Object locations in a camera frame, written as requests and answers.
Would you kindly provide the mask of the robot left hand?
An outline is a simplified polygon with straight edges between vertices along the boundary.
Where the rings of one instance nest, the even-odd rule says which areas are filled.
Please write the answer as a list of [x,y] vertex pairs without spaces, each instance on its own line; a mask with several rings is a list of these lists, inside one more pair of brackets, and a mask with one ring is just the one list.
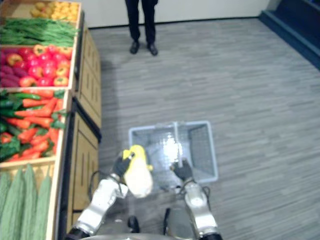
[[128,157],[124,158],[124,152],[118,154],[111,171],[111,175],[116,179],[120,180],[126,171],[128,170],[132,159],[134,158],[135,153],[130,152]]

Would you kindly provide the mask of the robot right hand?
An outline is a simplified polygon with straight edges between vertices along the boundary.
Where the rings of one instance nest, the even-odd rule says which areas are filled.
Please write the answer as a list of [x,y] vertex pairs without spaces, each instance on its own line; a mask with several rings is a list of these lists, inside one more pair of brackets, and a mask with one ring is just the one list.
[[182,166],[179,166],[178,162],[174,162],[170,169],[174,174],[183,182],[193,181],[193,172],[191,166],[186,158],[182,159]]

